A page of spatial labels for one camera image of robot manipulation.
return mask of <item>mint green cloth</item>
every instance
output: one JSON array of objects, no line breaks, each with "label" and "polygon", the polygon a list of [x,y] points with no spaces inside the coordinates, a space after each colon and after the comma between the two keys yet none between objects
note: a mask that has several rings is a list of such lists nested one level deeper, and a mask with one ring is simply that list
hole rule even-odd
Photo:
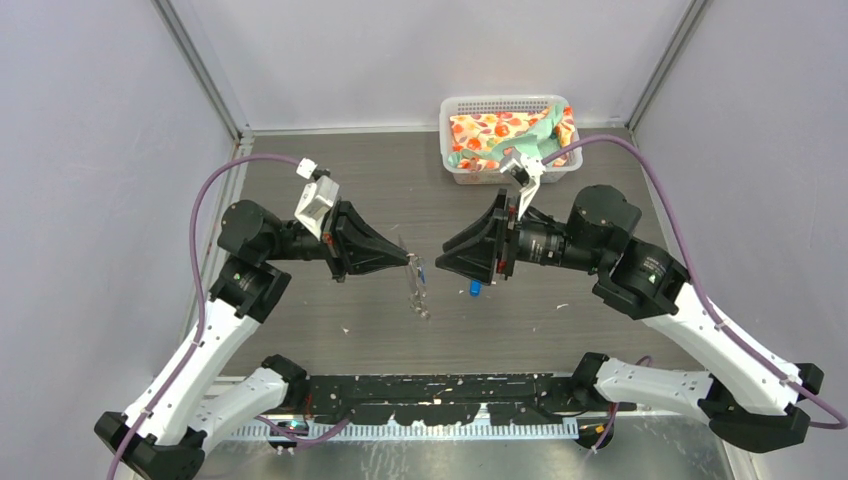
[{"label": "mint green cloth", "polygon": [[463,158],[480,158],[483,160],[494,160],[500,163],[504,157],[503,151],[510,147],[530,157],[544,158],[560,149],[559,140],[557,140],[554,133],[554,127],[562,121],[565,106],[564,103],[553,104],[548,114],[539,119],[526,132],[517,137],[504,140],[492,147],[492,151],[490,152],[478,152],[463,148],[458,152],[451,153],[448,157],[448,163],[452,167],[456,167]]}]

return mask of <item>basket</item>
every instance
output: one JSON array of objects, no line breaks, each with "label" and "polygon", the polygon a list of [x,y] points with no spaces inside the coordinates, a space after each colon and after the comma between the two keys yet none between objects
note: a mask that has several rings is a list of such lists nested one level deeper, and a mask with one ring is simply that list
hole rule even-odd
[{"label": "basket", "polygon": [[[477,113],[526,112],[538,113],[555,103],[568,101],[558,95],[481,95],[474,97],[451,97],[442,102],[439,112],[439,144],[442,150],[442,165],[453,175],[454,181],[460,185],[501,184],[509,183],[497,170],[482,170],[474,172],[464,168],[452,167],[448,158],[452,152],[453,134],[450,129],[450,117],[454,115],[474,115]],[[572,141],[580,139],[574,130]],[[573,172],[583,165],[582,148],[576,148],[568,153],[565,165],[548,167],[542,174],[542,183],[553,183],[568,172]]]}]

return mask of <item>grey tabletop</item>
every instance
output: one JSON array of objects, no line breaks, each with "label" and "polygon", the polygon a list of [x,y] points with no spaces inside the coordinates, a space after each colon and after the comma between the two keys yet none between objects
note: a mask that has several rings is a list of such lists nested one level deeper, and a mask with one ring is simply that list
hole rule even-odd
[{"label": "grey tabletop", "polygon": [[[629,139],[625,130],[602,131]],[[365,221],[392,241],[400,234],[425,258],[432,317],[410,310],[402,269],[337,284],[321,262],[275,263],[294,279],[225,375],[247,375],[275,353],[314,374],[568,372],[587,351],[631,362],[651,354],[659,367],[699,368],[662,335],[604,306],[585,273],[518,264],[509,281],[472,298],[467,280],[435,269],[441,244],[482,215],[499,188],[457,185],[441,165],[437,133],[258,137],[253,152],[306,156],[330,168]],[[637,162],[606,144],[585,147],[583,156],[582,168],[543,185],[533,205],[563,218],[581,188],[613,185],[643,211],[637,236],[663,245]],[[303,185],[290,168],[256,163],[242,198],[289,219]]]}]

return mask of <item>white wall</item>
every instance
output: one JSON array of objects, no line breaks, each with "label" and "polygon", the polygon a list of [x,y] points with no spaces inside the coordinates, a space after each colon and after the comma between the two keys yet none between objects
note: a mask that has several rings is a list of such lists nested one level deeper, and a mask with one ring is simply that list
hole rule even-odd
[{"label": "white wall", "polygon": [[446,97],[510,93],[564,95],[583,125],[624,123],[689,1],[179,4],[232,109],[267,130],[431,126]]},{"label": "white wall", "polygon": [[[848,4],[713,2],[637,131],[711,296],[848,410]],[[803,402],[814,418],[827,416]],[[845,478],[846,432],[759,456]]]},{"label": "white wall", "polygon": [[176,347],[232,141],[148,1],[2,2],[0,69],[0,478],[100,478],[94,423]]}]

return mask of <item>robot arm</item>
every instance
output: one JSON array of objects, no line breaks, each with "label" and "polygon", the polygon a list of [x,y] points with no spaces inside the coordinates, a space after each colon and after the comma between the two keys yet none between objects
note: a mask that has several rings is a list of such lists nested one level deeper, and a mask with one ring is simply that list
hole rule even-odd
[{"label": "robot arm", "polygon": [[[305,176],[312,175],[314,164]],[[295,211],[281,221],[249,200],[230,206],[221,219],[218,246],[230,256],[209,291],[199,343],[176,381],[152,411],[145,407],[179,368],[194,333],[180,345],[153,383],[123,412],[105,412],[95,433],[114,452],[140,415],[146,415],[122,460],[148,480],[193,478],[205,455],[249,419],[306,399],[306,372],[283,357],[265,359],[240,384],[212,400],[204,395],[235,351],[265,321],[291,281],[269,260],[324,260],[333,278],[405,266],[407,252],[366,224],[353,205],[338,198],[326,172],[307,184]]]},{"label": "robot arm", "polygon": [[[533,184],[520,173],[513,175],[519,188]],[[511,276],[516,261],[596,275],[592,292],[606,305],[661,332],[707,371],[663,371],[588,353],[574,378],[594,400],[675,411],[753,452],[804,440],[810,418],[795,406],[801,400],[798,393],[716,327],[683,265],[663,248],[633,236],[641,211],[621,192],[606,185],[583,189],[565,223],[533,207],[521,208],[525,197],[509,198],[501,189],[483,217],[443,245],[436,266],[485,284],[496,273]],[[823,373],[815,365],[778,357],[716,311],[724,328],[731,328],[790,379],[818,392]]]}]

